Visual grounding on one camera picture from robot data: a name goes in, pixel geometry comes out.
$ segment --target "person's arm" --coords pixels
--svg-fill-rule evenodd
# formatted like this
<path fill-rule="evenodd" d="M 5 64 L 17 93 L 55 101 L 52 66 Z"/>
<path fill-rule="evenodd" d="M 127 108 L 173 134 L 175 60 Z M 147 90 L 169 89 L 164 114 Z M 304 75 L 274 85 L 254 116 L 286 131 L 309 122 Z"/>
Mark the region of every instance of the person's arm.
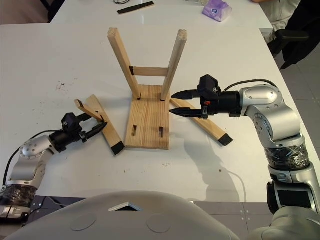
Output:
<path fill-rule="evenodd" d="M 271 1 L 274 1 L 274 0 L 252 0 L 252 2 L 254 3 L 263 3 L 263 2 L 271 2 Z"/>

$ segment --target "wooden plank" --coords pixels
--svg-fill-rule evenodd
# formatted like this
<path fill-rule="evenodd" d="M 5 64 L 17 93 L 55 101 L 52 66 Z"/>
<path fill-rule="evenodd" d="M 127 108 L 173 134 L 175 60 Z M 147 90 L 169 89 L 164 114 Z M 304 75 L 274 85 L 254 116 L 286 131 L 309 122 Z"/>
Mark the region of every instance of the wooden plank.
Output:
<path fill-rule="evenodd" d="M 114 155 L 119 154 L 123 149 L 125 149 L 125 145 L 123 144 L 120 136 L 118 135 L 116 129 L 111 123 L 104 108 L 101 106 L 98 98 L 95 95 L 91 95 L 89 98 L 86 99 L 86 103 L 94 111 L 97 111 L 103 117 L 104 121 L 107 122 L 106 127 L 102 130 L 103 136 L 105 140 L 108 142 Z"/>
<path fill-rule="evenodd" d="M 167 67 L 143 67 L 132 66 L 130 67 L 132 75 L 135 76 L 150 76 L 150 77 L 166 77 L 169 68 Z"/>
<path fill-rule="evenodd" d="M 79 99 L 74 100 L 74 103 L 78 109 L 80 109 L 82 112 L 88 114 L 89 116 L 97 119 L 99 122 L 104 122 L 103 118 L 99 113 L 94 111 L 91 107 L 89 107 L 87 104 L 82 103 Z"/>
<path fill-rule="evenodd" d="M 175 44 L 173 47 L 173 51 L 171 54 L 170 62 L 169 62 L 169 72 L 164 79 L 163 87 L 161 90 L 161 100 L 164 101 L 167 98 L 169 93 L 172 81 L 175 77 L 178 64 L 181 59 L 181 55 L 184 51 L 186 42 L 187 42 L 187 31 L 186 30 L 179 30 L 176 36 Z"/>
<path fill-rule="evenodd" d="M 131 74 L 131 71 L 130 71 L 131 63 L 117 28 L 109 28 L 108 39 L 114 51 L 114 54 L 118 59 L 120 67 L 125 76 L 125 79 L 128 82 L 129 87 L 131 88 L 133 96 L 136 99 L 140 98 L 138 81 L 136 77 Z"/>
<path fill-rule="evenodd" d="M 169 149 L 169 95 L 160 101 L 162 86 L 139 85 L 141 99 L 131 101 L 126 128 L 127 148 Z"/>
<path fill-rule="evenodd" d="M 126 13 L 130 13 L 139 9 L 144 9 L 150 6 L 155 5 L 153 1 L 148 1 L 142 4 L 138 4 L 138 5 L 134 5 L 134 6 L 130 6 L 130 7 L 126 7 L 124 9 L 118 10 L 116 11 L 118 14 L 126 14 Z"/>
<path fill-rule="evenodd" d="M 186 100 L 171 98 L 170 103 L 172 103 L 177 108 L 196 109 Z M 233 141 L 233 139 L 225 131 L 223 131 L 211 120 L 201 119 L 197 117 L 192 117 L 191 119 L 203 130 L 205 130 L 213 139 L 218 140 L 222 145 L 226 146 Z"/>

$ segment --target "plastic bag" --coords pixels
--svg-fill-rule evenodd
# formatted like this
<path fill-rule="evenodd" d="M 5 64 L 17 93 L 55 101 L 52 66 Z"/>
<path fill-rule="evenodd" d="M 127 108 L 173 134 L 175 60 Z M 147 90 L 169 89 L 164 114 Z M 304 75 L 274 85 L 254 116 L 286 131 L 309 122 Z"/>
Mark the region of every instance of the plastic bag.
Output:
<path fill-rule="evenodd" d="M 222 22 L 230 16 L 231 12 L 232 8 L 228 3 L 222 0 L 210 0 L 205 5 L 202 14 L 218 22 Z"/>

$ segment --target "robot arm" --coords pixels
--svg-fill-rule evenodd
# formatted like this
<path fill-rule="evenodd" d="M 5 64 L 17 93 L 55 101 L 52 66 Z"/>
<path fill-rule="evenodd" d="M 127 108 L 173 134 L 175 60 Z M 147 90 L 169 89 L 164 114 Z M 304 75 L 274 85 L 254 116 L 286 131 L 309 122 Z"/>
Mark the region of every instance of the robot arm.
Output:
<path fill-rule="evenodd" d="M 0 193 L 0 219 L 21 221 L 28 216 L 31 202 L 44 178 L 48 160 L 54 154 L 65 151 L 66 146 L 73 142 L 82 140 L 85 143 L 107 125 L 104 122 L 89 132 L 82 131 L 80 122 L 90 118 L 86 113 L 80 116 L 67 113 L 62 119 L 62 130 L 50 136 L 32 138 L 19 148 L 18 162 Z"/>
<path fill-rule="evenodd" d="M 248 116 L 269 162 L 273 180 L 267 185 L 270 211 L 296 206 L 320 213 L 320 186 L 300 133 L 300 121 L 276 86 L 261 84 L 240 91 L 221 91 L 218 81 L 205 75 L 197 89 L 178 92 L 172 98 L 200 98 L 201 109 L 170 110 L 183 117 L 207 119 L 220 113 Z"/>

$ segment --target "table surface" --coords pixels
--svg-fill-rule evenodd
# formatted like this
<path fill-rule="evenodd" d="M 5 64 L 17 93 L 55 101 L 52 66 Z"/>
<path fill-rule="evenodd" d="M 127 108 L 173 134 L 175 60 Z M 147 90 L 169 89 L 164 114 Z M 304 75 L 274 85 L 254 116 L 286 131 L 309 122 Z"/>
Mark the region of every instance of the table surface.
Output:
<path fill-rule="evenodd" d="M 205 25 L 207 28 L 232 26 L 259 28 L 262 32 L 273 29 L 260 5 L 251 0 L 228 0 L 232 14 L 224 22 L 201 14 L 204 6 L 197 0 L 154 0 L 154 6 L 122 15 L 117 13 L 120 9 L 149 1 L 131 0 L 127 4 L 117 5 L 112 0 L 66 0 L 52 23 L 175 24 L 180 28 L 190 25 Z"/>
<path fill-rule="evenodd" d="M 38 132 L 60 129 L 66 113 L 81 114 L 74 99 L 84 101 L 95 94 L 124 139 L 132 94 L 107 39 L 109 27 L 115 26 L 0 27 L 1 179 L 10 155 L 24 141 Z M 177 26 L 118 28 L 134 66 L 168 65 Z M 188 40 L 170 89 L 172 94 L 194 89 L 205 74 L 218 79 L 221 88 L 238 81 L 268 79 L 282 91 L 286 104 L 298 112 L 258 29 L 224 27 L 206 31 L 204 26 L 190 26 L 186 30 Z M 152 85 L 162 85 L 164 80 L 137 79 L 140 84 Z M 199 107 L 198 101 L 191 103 Z M 146 190 L 191 201 L 266 202 L 266 184 L 271 180 L 268 161 L 251 120 L 226 114 L 210 119 L 234 141 L 221 146 L 190 119 L 171 114 L 170 150 L 131 148 L 114 157 L 99 134 L 53 156 L 37 194 L 87 198 Z M 83 127 L 89 130 L 95 124 L 92 119 Z M 310 159 L 319 170 L 318 155 L 302 122 L 301 130 Z"/>

